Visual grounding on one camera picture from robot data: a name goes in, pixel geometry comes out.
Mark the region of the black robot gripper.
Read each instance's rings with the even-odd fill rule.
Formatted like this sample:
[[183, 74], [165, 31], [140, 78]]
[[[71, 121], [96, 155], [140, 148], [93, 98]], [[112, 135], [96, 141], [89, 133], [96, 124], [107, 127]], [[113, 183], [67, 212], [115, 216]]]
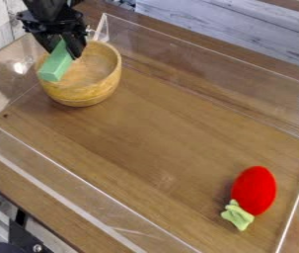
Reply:
[[83, 14], [75, 7], [84, 0], [22, 0], [26, 9], [16, 14], [22, 29], [32, 34], [47, 52], [52, 52], [60, 36], [73, 59], [87, 46]]

